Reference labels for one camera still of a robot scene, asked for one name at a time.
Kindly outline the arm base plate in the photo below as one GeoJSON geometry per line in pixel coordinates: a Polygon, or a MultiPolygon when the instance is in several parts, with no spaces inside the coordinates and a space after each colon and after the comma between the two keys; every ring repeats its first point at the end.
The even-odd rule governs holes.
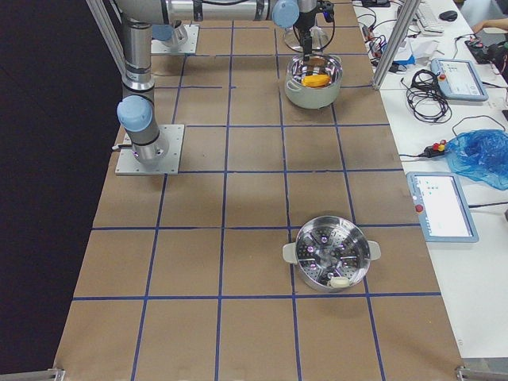
{"type": "Polygon", "coordinates": [[[177,175],[183,146],[184,125],[159,125],[158,139],[147,146],[135,145],[127,133],[121,143],[117,175],[177,175]]]}
{"type": "Polygon", "coordinates": [[[198,25],[153,25],[151,54],[153,56],[193,55],[198,45],[198,25]]]}

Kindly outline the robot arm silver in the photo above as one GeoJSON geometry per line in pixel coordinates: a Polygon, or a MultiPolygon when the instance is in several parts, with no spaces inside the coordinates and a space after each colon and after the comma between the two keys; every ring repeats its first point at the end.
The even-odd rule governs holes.
{"type": "Polygon", "coordinates": [[[168,47],[177,47],[187,42],[188,35],[185,25],[178,21],[174,25],[153,25],[152,38],[168,47]]]}
{"type": "Polygon", "coordinates": [[[117,116],[127,132],[135,160],[158,164],[169,150],[169,140],[158,126],[154,111],[152,27],[173,21],[264,21],[281,28],[295,27],[305,60],[313,50],[310,29],[319,12],[317,1],[118,1],[123,33],[124,99],[117,116]]]}

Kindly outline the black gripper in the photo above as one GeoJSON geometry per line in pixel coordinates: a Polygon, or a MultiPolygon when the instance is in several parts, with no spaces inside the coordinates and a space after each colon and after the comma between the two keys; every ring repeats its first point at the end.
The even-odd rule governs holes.
{"type": "Polygon", "coordinates": [[[302,37],[302,59],[307,62],[312,54],[312,36],[307,35],[315,25],[317,0],[298,0],[298,35],[302,37]]]}

